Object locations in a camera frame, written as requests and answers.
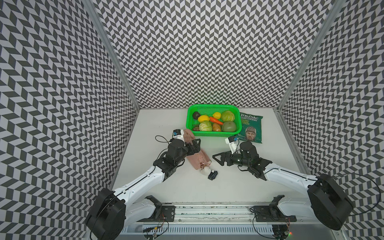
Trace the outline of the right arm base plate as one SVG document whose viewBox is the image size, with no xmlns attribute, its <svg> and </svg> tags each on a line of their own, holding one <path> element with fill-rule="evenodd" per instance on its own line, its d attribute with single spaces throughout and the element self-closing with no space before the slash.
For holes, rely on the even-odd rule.
<svg viewBox="0 0 384 240">
<path fill-rule="evenodd" d="M 256 217 L 256 222 L 267 223 L 291 223 L 296 222 L 296 216 L 288 216 L 278 208 L 278 203 L 285 195 L 278 195 L 274 197 L 272 202 L 267 206 L 252 206 L 249 211 Z"/>
</svg>

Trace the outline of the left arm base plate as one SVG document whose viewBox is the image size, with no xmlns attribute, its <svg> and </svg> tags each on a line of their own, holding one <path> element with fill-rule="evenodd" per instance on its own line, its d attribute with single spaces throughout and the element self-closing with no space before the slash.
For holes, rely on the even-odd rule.
<svg viewBox="0 0 384 240">
<path fill-rule="evenodd" d="M 145 200 L 150 201 L 155 207 L 152 215 L 146 219 L 141 219 L 139 222 L 155 222 L 165 219 L 168 222 L 174 222 L 176 215 L 176 206 L 161 203 L 157 198 L 150 195 L 145 197 Z"/>
</svg>

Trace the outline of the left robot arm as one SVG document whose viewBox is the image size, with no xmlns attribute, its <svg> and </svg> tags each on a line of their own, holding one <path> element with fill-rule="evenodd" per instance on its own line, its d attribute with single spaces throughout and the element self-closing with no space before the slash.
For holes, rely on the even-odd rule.
<svg viewBox="0 0 384 240">
<path fill-rule="evenodd" d="M 166 152 L 144 174 L 113 191 L 102 189 L 90 208 L 85 224 L 92 240 L 114 240 L 123 228 L 140 220 L 158 221 L 162 203 L 153 196 L 139 201 L 145 193 L 168 179 L 187 157 L 200 151 L 201 141 L 190 144 L 173 139 Z"/>
</svg>

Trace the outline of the white black keychain decoration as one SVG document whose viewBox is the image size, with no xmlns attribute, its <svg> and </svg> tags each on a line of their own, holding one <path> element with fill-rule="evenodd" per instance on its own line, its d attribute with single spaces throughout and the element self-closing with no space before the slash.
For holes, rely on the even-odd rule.
<svg viewBox="0 0 384 240">
<path fill-rule="evenodd" d="M 200 173 L 206 177 L 208 177 L 209 180 L 213 181 L 218 176 L 218 172 L 215 170 L 212 170 L 210 167 L 210 164 L 206 163 L 200 163 Z"/>
</svg>

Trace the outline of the pink corduroy pouch bag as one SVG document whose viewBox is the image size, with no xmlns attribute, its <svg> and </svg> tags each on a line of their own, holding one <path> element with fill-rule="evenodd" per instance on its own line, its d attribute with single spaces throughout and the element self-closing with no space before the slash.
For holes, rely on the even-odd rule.
<svg viewBox="0 0 384 240">
<path fill-rule="evenodd" d="M 201 149 L 199 145 L 199 139 L 196 139 L 195 135 L 189 129 L 184 130 L 183 137 L 186 145 L 189 145 L 193 150 L 193 155 L 187 156 L 187 159 L 190 164 L 194 167 L 194 169 L 209 169 L 212 161 L 205 153 L 205 151 Z"/>
</svg>

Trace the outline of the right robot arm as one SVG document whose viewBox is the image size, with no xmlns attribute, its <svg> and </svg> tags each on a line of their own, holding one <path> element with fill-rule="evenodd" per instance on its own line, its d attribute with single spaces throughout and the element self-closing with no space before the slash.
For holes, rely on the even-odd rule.
<svg viewBox="0 0 384 240">
<path fill-rule="evenodd" d="M 250 142 L 239 146 L 227 142 L 227 145 L 229 151 L 213 155 L 221 166 L 246 167 L 247 172 L 257 179 L 281 184 L 303 195 L 302 198 L 279 200 L 277 208 L 284 216 L 317 219 L 329 229 L 338 231 L 355 207 L 342 187 L 329 175 L 316 177 L 278 166 L 261 158 Z"/>
</svg>

